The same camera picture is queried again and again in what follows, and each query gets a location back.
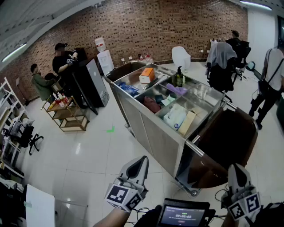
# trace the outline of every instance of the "purple cloth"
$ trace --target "purple cloth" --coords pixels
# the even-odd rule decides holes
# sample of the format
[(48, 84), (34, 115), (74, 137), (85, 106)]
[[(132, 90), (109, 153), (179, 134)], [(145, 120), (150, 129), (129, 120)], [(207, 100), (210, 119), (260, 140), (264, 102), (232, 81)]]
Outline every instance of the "purple cloth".
[(177, 95), (184, 95), (187, 93), (188, 89), (185, 87), (174, 87), (172, 84), (168, 83), (166, 87)]

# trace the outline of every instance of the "orange box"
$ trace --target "orange box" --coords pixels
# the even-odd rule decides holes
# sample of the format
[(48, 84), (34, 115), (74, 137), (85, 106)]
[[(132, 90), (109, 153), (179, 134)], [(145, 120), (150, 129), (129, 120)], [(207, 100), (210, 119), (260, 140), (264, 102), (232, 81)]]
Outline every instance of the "orange box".
[(153, 68), (146, 68), (139, 76), (141, 83), (150, 83), (155, 78), (155, 70)]

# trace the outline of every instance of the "man in green jacket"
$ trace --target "man in green jacket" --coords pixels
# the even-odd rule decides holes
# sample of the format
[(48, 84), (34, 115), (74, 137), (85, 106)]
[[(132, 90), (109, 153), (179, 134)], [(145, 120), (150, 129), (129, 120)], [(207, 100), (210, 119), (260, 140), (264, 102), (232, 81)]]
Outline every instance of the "man in green jacket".
[(35, 89), (39, 94), (41, 100), (46, 101), (49, 98), (49, 96), (51, 96), (51, 98), (48, 101), (52, 103), (55, 98), (52, 95), (51, 85), (56, 82), (55, 79), (46, 80), (43, 77), (41, 77), (37, 64), (32, 64), (31, 71), (32, 71), (32, 84), (35, 86)]

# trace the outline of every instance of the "tablet screen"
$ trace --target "tablet screen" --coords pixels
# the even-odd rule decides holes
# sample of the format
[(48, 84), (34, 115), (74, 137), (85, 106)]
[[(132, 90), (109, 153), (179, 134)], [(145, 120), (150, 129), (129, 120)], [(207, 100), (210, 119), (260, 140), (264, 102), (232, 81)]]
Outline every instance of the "tablet screen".
[(196, 227), (204, 215), (205, 210), (187, 209), (166, 206), (161, 224), (174, 226)]

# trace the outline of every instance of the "black crossbody bag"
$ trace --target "black crossbody bag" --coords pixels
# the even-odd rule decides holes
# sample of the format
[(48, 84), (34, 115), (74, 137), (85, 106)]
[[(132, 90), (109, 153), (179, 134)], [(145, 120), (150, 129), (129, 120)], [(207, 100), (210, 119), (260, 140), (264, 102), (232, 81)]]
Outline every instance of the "black crossbody bag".
[[(269, 51), (269, 54), (268, 54), (268, 62), (269, 62), (269, 57), (270, 57), (270, 52), (272, 51), (272, 49)], [(267, 74), (267, 71), (266, 71), (266, 74), (264, 76), (264, 78), (262, 80), (260, 80), (258, 82), (258, 90), (259, 90), (259, 93), (264, 97), (266, 98), (269, 94), (269, 90), (273, 89), (269, 83), (271, 82), (271, 80), (273, 79), (273, 77), (275, 76), (275, 74), (277, 73), (277, 71), (279, 70), (280, 66), (282, 65), (282, 62), (284, 61), (284, 59), (281, 60), (279, 66), (277, 67), (277, 69), (275, 70), (274, 74), (272, 75), (272, 77), (270, 78), (270, 80), (267, 82), (265, 80), (266, 78), (266, 74)]]

